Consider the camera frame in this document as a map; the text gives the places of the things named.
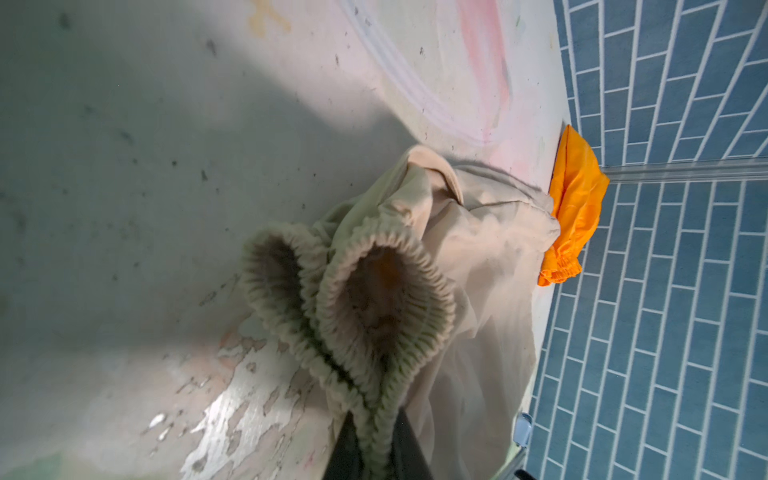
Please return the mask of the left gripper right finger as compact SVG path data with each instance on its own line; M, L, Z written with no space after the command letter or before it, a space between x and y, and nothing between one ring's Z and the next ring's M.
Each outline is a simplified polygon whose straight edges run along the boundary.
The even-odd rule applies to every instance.
M404 408L399 409L394 425L391 463L395 480L433 479Z

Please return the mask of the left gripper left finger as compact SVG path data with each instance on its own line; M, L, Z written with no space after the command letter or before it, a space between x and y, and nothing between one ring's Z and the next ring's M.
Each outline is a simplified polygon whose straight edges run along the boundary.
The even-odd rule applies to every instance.
M323 480L361 480L363 459L354 416L348 412L323 474Z

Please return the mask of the beige shorts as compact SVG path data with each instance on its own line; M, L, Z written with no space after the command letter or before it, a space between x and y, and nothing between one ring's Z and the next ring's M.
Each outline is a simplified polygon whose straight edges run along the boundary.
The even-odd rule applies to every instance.
M509 461L537 367L532 300L560 233L551 197L417 145L311 225L259 231L243 285L264 327L354 416L363 479L393 479L404 408L434 479Z

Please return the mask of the orange shorts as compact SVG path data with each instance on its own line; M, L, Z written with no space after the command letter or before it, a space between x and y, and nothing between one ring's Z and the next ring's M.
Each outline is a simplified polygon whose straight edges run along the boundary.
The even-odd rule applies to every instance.
M597 230L609 184L592 147L573 126L566 126L549 188L560 235L544 255L540 287L562 284L582 272L579 255Z

